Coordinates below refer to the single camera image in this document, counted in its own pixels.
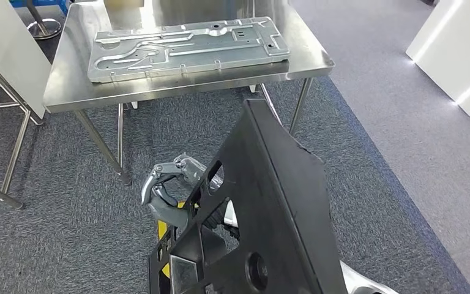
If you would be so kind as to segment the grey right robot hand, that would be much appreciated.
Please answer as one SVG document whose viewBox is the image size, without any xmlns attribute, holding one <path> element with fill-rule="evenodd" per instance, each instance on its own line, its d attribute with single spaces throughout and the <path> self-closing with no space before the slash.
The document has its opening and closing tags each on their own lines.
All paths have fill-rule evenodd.
<svg viewBox="0 0 470 294">
<path fill-rule="evenodd" d="M 176 178 L 185 186 L 193 188 L 205 171 L 205 165 L 185 153 L 171 162 L 155 164 L 143 184 L 141 203 L 149 206 L 157 220 L 175 227 L 184 227 L 188 222 L 188 214 L 177 207 L 177 200 L 168 194 L 164 183 Z"/>
</svg>

